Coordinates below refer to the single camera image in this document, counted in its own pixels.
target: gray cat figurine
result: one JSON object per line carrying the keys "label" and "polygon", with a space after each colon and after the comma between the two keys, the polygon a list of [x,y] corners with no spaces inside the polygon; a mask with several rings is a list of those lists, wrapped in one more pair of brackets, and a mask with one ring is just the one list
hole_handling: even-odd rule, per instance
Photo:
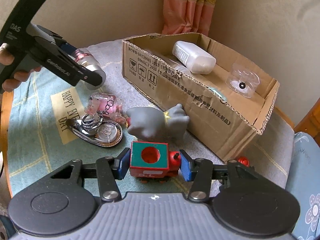
{"label": "gray cat figurine", "polygon": [[182,138],[190,120],[181,104],[166,112],[153,107],[133,107],[126,114],[128,133],[146,142]]}

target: curtain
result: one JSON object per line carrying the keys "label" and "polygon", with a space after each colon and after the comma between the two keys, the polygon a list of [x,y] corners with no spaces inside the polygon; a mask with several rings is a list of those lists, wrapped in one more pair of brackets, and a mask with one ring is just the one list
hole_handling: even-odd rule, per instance
{"label": "curtain", "polygon": [[208,35],[216,0],[164,0],[162,34]]}

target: cardboard box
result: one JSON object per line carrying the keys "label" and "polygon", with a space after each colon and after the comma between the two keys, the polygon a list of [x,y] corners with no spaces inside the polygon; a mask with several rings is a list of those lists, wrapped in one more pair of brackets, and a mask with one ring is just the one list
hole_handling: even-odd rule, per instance
{"label": "cardboard box", "polygon": [[[217,59],[213,71],[188,76],[155,56],[172,57],[176,41],[195,43],[213,55]],[[246,57],[199,33],[124,39],[122,63],[124,78],[162,110],[181,103],[190,116],[188,130],[224,161],[235,158],[255,135],[263,133],[279,88],[279,82]],[[234,63],[259,76],[260,85],[252,98],[245,98],[226,85]],[[221,91],[227,102],[209,87]]]}

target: wall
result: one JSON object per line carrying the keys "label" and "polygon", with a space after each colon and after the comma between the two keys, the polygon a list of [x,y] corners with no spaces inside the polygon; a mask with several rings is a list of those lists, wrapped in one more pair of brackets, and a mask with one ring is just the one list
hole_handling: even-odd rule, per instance
{"label": "wall", "polygon": [[209,36],[280,82],[297,125],[320,96],[320,0],[217,0]]}
{"label": "wall", "polygon": [[[0,27],[18,0],[0,0]],[[42,25],[77,47],[161,32],[163,0],[47,0],[36,14]]]}

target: teal object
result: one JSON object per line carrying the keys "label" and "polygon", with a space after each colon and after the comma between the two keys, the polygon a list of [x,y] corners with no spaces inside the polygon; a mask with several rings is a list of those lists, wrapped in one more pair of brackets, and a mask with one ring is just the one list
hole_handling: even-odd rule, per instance
{"label": "teal object", "polygon": [[[159,160],[155,163],[146,163],[141,154],[142,151],[152,147],[159,151]],[[139,168],[158,168],[165,169],[168,167],[168,147],[166,144],[161,143],[149,143],[149,142],[133,142],[131,149],[131,167]]]}
{"label": "teal object", "polygon": [[227,101],[227,98],[216,88],[214,87],[209,87],[209,89],[215,93],[218,97],[220,97],[221,99],[223,99],[224,101]]}

